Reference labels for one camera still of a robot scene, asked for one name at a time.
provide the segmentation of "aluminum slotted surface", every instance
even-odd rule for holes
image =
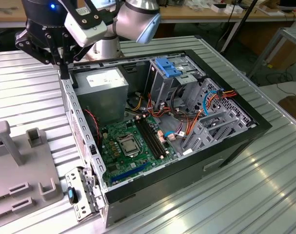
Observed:
[[[227,167],[108,230],[100,216],[77,224],[65,196],[0,233],[296,233],[296,123],[200,39],[155,39],[145,46],[124,42],[121,47],[126,56],[193,49],[272,129]],[[65,191],[64,174],[81,163],[61,105],[57,72],[23,52],[0,53],[0,61],[0,119],[8,119],[12,135],[34,126],[46,130]]]
[[[282,35],[296,44],[296,28],[284,28],[282,29]]]

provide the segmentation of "workbench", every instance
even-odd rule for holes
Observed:
[[[83,5],[82,0],[78,0],[79,6]],[[7,15],[0,12],[0,28],[14,28],[14,27],[25,27],[26,16],[20,0],[0,0],[0,7],[11,7],[17,6],[18,10],[13,11],[12,15]],[[222,52],[227,48],[231,38],[237,30],[243,16],[246,11],[242,14],[233,14],[230,22],[235,22],[223,48]],[[211,9],[204,8],[201,11],[195,11],[187,6],[167,6],[160,8],[161,23],[219,23],[227,22],[230,15],[225,13],[216,13]],[[257,10],[256,8],[251,12],[250,16],[246,20],[247,22],[277,22],[277,21],[292,21],[291,27],[296,27],[296,12],[286,13],[284,16],[268,16],[265,13]]]
[[[33,127],[46,131],[65,193],[63,200],[1,227],[0,233],[296,233],[296,121],[202,39],[127,41],[121,49],[125,56],[193,49],[273,127],[226,167],[108,230],[100,215],[78,224],[64,175],[82,163],[57,71],[22,51],[0,53],[0,120],[9,122],[11,136]]]
[[[273,38],[268,43],[267,47],[264,49],[264,51],[261,53],[261,55],[256,60],[255,64],[253,65],[251,71],[248,73],[248,77],[251,78],[256,71],[259,70],[260,66],[262,65],[263,61],[267,58],[269,53],[277,49],[277,47],[273,50],[275,45],[279,42],[283,42],[289,40],[293,42],[296,45],[296,28],[280,28],[276,34],[273,36]]]

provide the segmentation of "blue wire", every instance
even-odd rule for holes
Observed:
[[[175,133],[175,132],[173,132],[173,131],[167,132],[167,133],[164,134],[164,136],[165,136],[165,137],[168,137],[168,135],[169,135],[169,134],[172,134],[172,133]]]
[[[206,99],[207,99],[207,96],[209,95],[209,94],[216,94],[217,93],[217,91],[209,91],[206,95],[205,95],[205,97],[204,97],[204,99],[203,99],[203,110],[204,110],[204,112],[205,112],[205,114],[208,116],[208,112],[207,112],[207,109],[206,109]]]

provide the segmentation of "gray plastic holder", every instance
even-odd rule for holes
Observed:
[[[63,198],[44,131],[38,128],[11,138],[0,122],[0,226]]]

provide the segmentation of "green circuit board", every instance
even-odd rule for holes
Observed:
[[[153,117],[147,117],[146,121],[155,136],[158,138],[157,131],[159,128]],[[127,120],[105,126],[102,128],[102,131],[105,131],[107,134],[106,138],[103,137],[101,151],[101,156],[106,166],[106,172],[103,175],[103,180],[107,183],[107,186],[115,185],[116,183],[135,177],[142,172],[146,172],[152,168],[178,158],[170,144],[165,142],[162,144],[162,147],[168,152],[168,154],[163,159],[155,159],[152,151],[149,149],[140,131],[136,127],[134,120]],[[123,136],[132,136],[137,142],[140,152],[136,156],[129,157],[124,154],[122,145],[118,140]],[[122,175],[123,173],[127,173],[134,169],[139,169],[140,167],[144,168],[143,170],[140,170],[140,172],[132,173],[123,179],[113,180],[113,178],[118,175]]]

